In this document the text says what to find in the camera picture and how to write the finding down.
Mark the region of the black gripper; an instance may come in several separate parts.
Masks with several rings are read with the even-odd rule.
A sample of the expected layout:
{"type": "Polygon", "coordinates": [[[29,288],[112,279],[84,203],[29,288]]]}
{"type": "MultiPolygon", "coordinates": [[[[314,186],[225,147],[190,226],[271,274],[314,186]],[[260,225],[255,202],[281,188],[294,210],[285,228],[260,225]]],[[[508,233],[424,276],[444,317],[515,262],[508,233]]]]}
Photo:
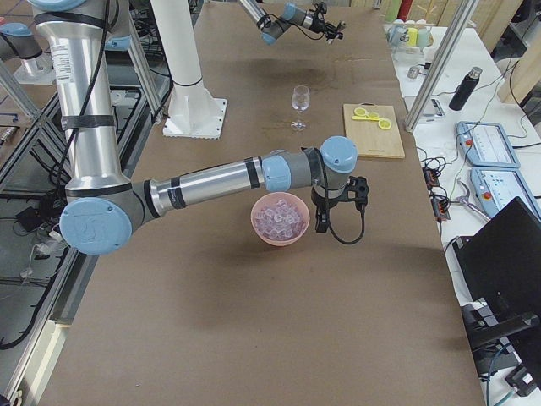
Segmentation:
{"type": "Polygon", "coordinates": [[[345,188],[331,189],[328,192],[328,196],[325,196],[326,189],[322,186],[316,186],[311,189],[311,200],[316,206],[317,211],[325,211],[325,208],[329,210],[335,207],[342,198],[345,196],[345,188]]]}
{"type": "MultiPolygon", "coordinates": [[[[312,24],[310,30],[316,34],[323,34],[325,30],[327,31],[342,31],[346,28],[345,21],[339,21],[336,24],[330,22],[325,22],[325,16],[322,13],[313,13],[312,14],[312,24]]],[[[332,44],[334,40],[341,40],[343,34],[341,32],[328,32],[325,34],[325,39],[327,44],[332,44]]]]}

